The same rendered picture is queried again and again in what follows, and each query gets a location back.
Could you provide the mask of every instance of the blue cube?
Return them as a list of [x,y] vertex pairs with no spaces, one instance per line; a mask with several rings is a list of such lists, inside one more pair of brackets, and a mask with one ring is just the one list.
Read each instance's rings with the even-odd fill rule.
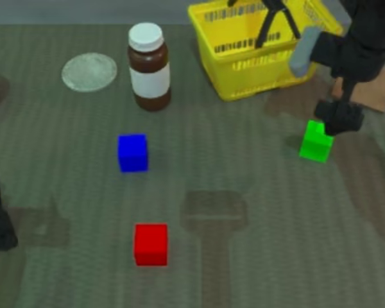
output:
[[147,136],[143,133],[120,135],[118,161],[123,173],[148,171]]

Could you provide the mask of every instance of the basket handle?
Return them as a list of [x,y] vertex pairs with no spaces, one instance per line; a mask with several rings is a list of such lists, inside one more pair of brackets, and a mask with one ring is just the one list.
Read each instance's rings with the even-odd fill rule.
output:
[[[287,18],[289,27],[291,28],[294,36],[299,40],[301,38],[301,33],[298,30],[298,27],[295,24],[295,20],[291,15],[291,12],[288,10],[287,6],[282,2],[282,0],[261,0],[266,8],[268,9],[267,16],[262,24],[260,32],[258,34],[257,40],[255,41],[255,48],[261,48],[268,36],[268,32],[270,32],[270,28],[274,18],[278,12],[284,13]],[[235,5],[237,0],[228,0],[228,6],[231,7]]]

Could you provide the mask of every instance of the white label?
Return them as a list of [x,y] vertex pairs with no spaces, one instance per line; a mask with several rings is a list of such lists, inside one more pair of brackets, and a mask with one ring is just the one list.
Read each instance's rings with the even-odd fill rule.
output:
[[133,91],[142,98],[159,98],[170,86],[169,63],[155,73],[140,73],[130,68]]

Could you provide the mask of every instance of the yellow basket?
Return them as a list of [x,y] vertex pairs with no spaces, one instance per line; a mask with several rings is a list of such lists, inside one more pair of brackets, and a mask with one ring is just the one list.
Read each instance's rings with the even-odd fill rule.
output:
[[[300,33],[305,27],[319,26],[342,34],[342,26],[320,0],[283,0],[283,3]],[[238,0],[231,8],[227,0],[189,6],[202,64],[221,99],[232,101],[296,85],[314,75],[315,64],[303,78],[295,78],[291,73],[289,57],[298,39],[282,12],[276,14],[264,45],[254,47],[267,13],[260,0]]]

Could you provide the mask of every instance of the red cube's top face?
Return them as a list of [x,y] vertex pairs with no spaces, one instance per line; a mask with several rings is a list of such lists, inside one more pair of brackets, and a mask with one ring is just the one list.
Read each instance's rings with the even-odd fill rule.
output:
[[136,224],[135,244],[137,253],[164,253],[168,246],[166,224]]

